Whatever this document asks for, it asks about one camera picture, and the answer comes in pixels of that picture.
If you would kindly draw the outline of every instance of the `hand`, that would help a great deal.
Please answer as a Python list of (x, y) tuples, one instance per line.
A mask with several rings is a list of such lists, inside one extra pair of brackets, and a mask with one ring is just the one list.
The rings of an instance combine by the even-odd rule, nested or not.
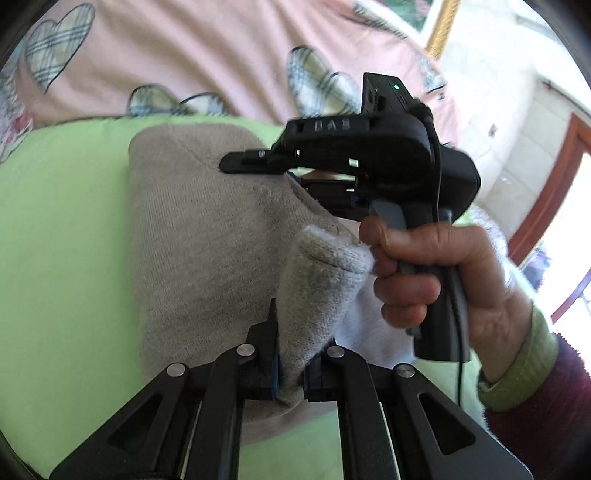
[(398, 328), (419, 325), (441, 285), (433, 275), (398, 272), (397, 260), (456, 265), (466, 293), (470, 345), (490, 382), (503, 377), (530, 331), (532, 305), (514, 281), (505, 284), (503, 266), (482, 228), (437, 223), (397, 231), (370, 216), (359, 227), (359, 239), (371, 246), (376, 260), (374, 291), (384, 302), (384, 319)]

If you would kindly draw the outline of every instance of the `green cuff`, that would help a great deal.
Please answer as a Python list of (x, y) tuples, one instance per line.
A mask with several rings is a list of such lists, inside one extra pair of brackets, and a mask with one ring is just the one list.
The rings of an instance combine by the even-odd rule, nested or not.
[(521, 405), (542, 386), (558, 357), (558, 339), (548, 328), (544, 314), (534, 305), (530, 332), (515, 362), (493, 386), (478, 385), (485, 407), (505, 412)]

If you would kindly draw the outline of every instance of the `pink blanket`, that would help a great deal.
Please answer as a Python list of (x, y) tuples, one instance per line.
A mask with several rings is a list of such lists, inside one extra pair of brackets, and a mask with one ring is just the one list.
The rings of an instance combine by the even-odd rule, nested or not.
[(60, 0), (16, 71), (35, 127), (151, 113), (270, 124), (357, 112), (364, 72), (402, 78), (457, 142), (436, 62), (355, 0)]

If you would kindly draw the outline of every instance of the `black cable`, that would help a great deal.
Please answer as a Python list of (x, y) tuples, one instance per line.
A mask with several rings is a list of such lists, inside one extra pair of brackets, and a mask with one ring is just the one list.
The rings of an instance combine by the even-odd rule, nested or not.
[[(423, 124), (427, 130), (427, 136), (431, 145), (431, 154), (433, 155), (433, 223), (439, 223), (439, 196), (441, 193), (441, 145), (439, 137), (435, 130), (432, 117), (423, 119)], [(449, 267), (442, 267), (443, 280), (447, 285), (452, 285), (452, 276)], [(453, 318), (456, 325), (458, 366), (457, 366), (457, 406), (462, 408), (462, 378), (464, 370), (464, 340), (462, 336), (462, 327), (460, 325), (460, 308), (454, 295), (450, 295), (452, 303)]]

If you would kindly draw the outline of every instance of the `green bedsheet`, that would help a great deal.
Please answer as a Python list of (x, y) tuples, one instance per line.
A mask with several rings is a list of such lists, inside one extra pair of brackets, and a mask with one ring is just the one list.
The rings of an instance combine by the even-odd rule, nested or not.
[[(42, 476), (142, 386), (128, 275), (127, 148), (152, 125), (209, 116), (80, 121), (30, 133), (0, 166), (0, 429)], [(453, 395), (453, 365), (419, 367)], [(478, 417), (476, 362), (465, 405)], [(336, 413), (241, 451), (240, 479), (340, 479)]]

